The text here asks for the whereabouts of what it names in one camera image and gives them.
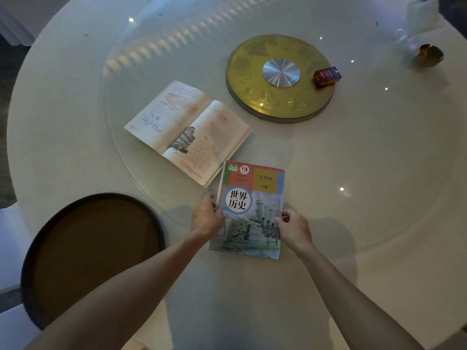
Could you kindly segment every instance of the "round table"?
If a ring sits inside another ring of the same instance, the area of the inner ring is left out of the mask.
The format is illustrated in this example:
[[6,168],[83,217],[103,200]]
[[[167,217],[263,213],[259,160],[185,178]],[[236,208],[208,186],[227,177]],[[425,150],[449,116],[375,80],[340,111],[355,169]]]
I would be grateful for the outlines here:
[[[233,157],[285,169],[284,205],[317,247],[425,347],[467,321],[467,42],[449,24],[397,42],[412,0],[72,0],[20,70],[8,154],[34,236],[68,203],[113,191],[144,199],[167,244],[205,192],[125,133],[171,81],[208,93],[253,129]],[[244,111],[225,66],[242,41],[284,34],[342,74],[328,107],[303,123]],[[445,59],[417,71],[414,44]],[[208,190],[217,191],[219,177]],[[136,338],[152,349],[345,349],[305,267],[203,247]]]

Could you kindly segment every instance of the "battleship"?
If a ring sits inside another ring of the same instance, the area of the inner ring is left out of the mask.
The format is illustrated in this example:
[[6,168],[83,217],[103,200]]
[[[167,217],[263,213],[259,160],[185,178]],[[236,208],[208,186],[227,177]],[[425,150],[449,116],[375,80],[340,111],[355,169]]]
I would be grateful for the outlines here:
[[274,219],[282,213],[255,201],[255,214],[248,218],[235,217],[225,219],[223,248],[240,249],[279,249],[280,233],[274,226]]

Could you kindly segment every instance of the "glass tabletop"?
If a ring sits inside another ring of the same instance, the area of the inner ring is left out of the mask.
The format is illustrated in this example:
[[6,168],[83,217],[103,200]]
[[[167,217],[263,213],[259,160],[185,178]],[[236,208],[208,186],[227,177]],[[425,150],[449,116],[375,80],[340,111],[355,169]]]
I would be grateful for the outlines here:
[[[404,233],[450,179],[461,113],[443,63],[426,71],[405,65],[395,36],[402,23],[372,0],[153,0],[128,15],[102,75],[102,111],[121,161],[174,221],[180,217],[171,211],[194,206],[205,192],[123,129],[178,80],[221,101],[253,129],[233,159],[283,168],[285,207],[311,221],[338,221],[357,250]],[[266,34],[310,43],[342,74],[317,117],[270,123],[229,94],[231,52]],[[219,176],[208,190],[218,186]]]

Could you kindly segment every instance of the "green logo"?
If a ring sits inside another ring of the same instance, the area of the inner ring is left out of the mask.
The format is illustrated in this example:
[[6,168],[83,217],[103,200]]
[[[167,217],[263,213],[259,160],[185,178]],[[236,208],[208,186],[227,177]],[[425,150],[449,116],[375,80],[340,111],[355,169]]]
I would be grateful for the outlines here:
[[230,170],[231,172],[236,172],[236,171],[238,170],[238,166],[237,166],[235,163],[231,163],[231,164],[229,165],[229,170]]

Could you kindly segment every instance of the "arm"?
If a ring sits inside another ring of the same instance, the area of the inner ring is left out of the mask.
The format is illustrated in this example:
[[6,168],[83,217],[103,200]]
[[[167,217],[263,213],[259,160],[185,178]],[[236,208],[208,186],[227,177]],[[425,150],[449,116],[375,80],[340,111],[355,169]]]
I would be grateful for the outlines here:
[[278,218],[281,239],[303,261],[324,304],[351,350],[423,350],[391,316],[379,308],[313,245],[307,220],[293,210]]
[[26,350],[120,350],[154,312],[196,252],[219,230],[212,195],[196,205],[181,242],[114,276],[48,326]]

